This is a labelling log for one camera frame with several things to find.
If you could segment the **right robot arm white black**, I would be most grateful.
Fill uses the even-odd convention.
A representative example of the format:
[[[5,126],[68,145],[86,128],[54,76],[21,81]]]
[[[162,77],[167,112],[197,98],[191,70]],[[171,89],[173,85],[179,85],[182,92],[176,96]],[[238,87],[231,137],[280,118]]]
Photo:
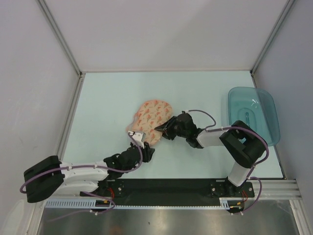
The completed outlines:
[[[164,124],[154,128],[168,140],[181,137],[192,147],[204,149],[211,146],[223,146],[235,163],[223,183],[223,190],[213,191],[218,196],[238,196],[243,191],[243,184],[252,174],[254,168],[269,155],[268,144],[244,122],[238,120],[231,126],[216,129],[198,128],[190,114],[183,112],[171,117]]]

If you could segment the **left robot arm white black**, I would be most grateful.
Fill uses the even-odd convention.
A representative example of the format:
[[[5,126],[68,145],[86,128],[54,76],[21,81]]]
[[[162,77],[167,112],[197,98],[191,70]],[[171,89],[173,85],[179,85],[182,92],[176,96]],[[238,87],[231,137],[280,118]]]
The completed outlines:
[[[154,152],[155,149],[144,142],[142,146],[131,143],[122,153],[89,164],[74,165],[60,161],[58,156],[49,156],[24,172],[20,192],[26,194],[29,203],[41,202],[54,194],[103,196],[108,190],[108,181],[150,162]]]

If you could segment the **pink floral mesh laundry bag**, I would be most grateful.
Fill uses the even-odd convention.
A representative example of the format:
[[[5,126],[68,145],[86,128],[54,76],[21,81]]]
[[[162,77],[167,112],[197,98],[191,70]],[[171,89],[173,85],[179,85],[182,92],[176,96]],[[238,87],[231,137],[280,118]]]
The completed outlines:
[[[139,131],[145,134],[145,141],[149,146],[155,145],[162,134],[155,128],[166,123],[173,114],[172,106],[163,100],[153,99],[145,101],[133,117],[133,121],[126,131]]]

